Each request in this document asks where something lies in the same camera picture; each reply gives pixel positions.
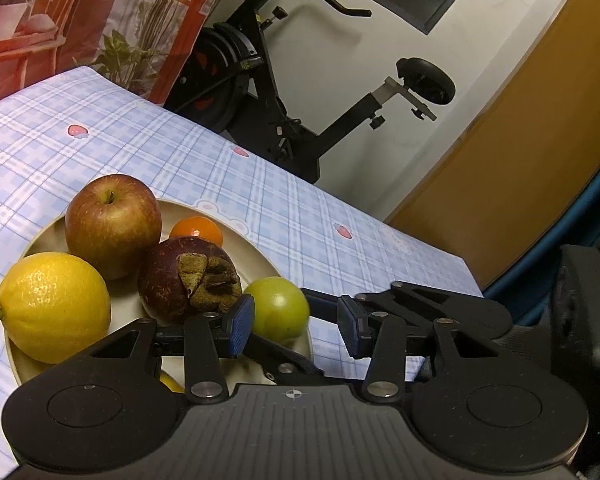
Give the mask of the green round fruit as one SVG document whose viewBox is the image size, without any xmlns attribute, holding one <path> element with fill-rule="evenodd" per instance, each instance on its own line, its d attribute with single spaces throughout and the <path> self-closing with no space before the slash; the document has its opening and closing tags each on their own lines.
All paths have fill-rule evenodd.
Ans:
<svg viewBox="0 0 600 480">
<path fill-rule="evenodd" d="M 288 344 L 308 326 L 310 307 L 298 287 L 281 276 L 268 276 L 249 284 L 244 293 L 254 302 L 252 331 L 257 336 Z"/>
</svg>

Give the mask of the dark purple mangosteen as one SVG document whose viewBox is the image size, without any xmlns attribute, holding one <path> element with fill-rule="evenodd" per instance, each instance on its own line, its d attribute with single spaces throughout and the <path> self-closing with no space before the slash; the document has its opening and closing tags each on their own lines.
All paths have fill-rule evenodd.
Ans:
<svg viewBox="0 0 600 480">
<path fill-rule="evenodd" d="M 181 325 L 198 313 L 226 313 L 242 296 L 227 253 L 193 236 L 151 248 L 140 265 L 137 289 L 147 314 L 162 325 Z"/>
</svg>

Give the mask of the small orange kumquat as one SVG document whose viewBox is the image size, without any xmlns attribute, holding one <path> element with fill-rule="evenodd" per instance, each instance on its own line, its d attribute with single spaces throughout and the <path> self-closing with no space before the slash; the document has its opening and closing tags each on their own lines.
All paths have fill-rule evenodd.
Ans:
<svg viewBox="0 0 600 480">
<path fill-rule="evenodd" d="M 203 216 L 193 216 L 178 220 L 170 231 L 169 238 L 198 237 L 201 240 L 222 247 L 224 242 L 220 227 L 211 219 Z"/>
</svg>

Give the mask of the red apple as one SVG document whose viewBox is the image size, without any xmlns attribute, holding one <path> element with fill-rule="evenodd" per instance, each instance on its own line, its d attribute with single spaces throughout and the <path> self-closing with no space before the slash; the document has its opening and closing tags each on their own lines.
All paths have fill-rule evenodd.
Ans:
<svg viewBox="0 0 600 480">
<path fill-rule="evenodd" d="M 107 281 L 134 273 L 160 242 L 162 217 L 151 189 L 126 174 L 100 177 L 73 197 L 65 214 L 66 242 Z"/>
</svg>

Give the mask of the yellow lemon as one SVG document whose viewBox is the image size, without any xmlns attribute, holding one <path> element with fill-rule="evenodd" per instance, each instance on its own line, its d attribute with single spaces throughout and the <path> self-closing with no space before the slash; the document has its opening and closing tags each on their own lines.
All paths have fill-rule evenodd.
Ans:
<svg viewBox="0 0 600 480">
<path fill-rule="evenodd" d="M 1 281 L 0 321 L 26 356 L 58 364 L 107 335 L 109 292 L 83 259 L 40 252 L 19 260 Z"/>
<path fill-rule="evenodd" d="M 159 376 L 160 382 L 167 386 L 174 393 L 183 393 L 184 388 L 167 372 L 162 370 Z"/>
</svg>

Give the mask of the blue curtain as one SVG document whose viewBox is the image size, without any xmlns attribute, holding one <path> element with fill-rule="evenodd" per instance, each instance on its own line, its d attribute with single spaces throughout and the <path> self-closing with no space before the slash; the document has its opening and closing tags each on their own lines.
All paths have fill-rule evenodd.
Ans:
<svg viewBox="0 0 600 480">
<path fill-rule="evenodd" d="M 550 304 L 565 245 L 600 242 L 600 170 L 558 220 L 483 296 L 506 307 L 514 323 L 533 326 Z"/>
</svg>

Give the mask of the wooden door panel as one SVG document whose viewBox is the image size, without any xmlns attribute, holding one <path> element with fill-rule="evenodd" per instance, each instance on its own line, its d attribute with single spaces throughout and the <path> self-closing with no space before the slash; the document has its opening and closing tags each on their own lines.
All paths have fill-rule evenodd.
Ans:
<svg viewBox="0 0 600 480">
<path fill-rule="evenodd" d="M 600 0 L 567 0 L 504 89 L 390 226 L 504 274 L 600 169 Z"/>
</svg>

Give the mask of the blue plaid tablecloth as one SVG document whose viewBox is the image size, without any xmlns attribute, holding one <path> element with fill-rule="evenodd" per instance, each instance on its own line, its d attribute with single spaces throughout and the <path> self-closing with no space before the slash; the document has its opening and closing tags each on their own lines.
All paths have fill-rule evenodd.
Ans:
<svg viewBox="0 0 600 480">
<path fill-rule="evenodd" d="M 393 281 L 475 295 L 460 257 L 396 232 L 217 134 L 76 68 L 0 101 L 0 283 L 87 182 L 129 174 L 207 211 L 283 276 L 333 295 Z M 0 322 L 0 415 L 15 389 Z M 15 466 L 0 424 L 0 478 Z"/>
</svg>

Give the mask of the printed room backdrop curtain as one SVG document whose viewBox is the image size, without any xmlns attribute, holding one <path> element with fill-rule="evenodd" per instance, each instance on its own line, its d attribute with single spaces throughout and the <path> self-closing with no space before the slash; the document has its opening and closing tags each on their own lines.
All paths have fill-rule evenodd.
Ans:
<svg viewBox="0 0 600 480">
<path fill-rule="evenodd" d="M 0 0 L 0 100 L 86 66 L 166 102 L 218 0 Z"/>
</svg>

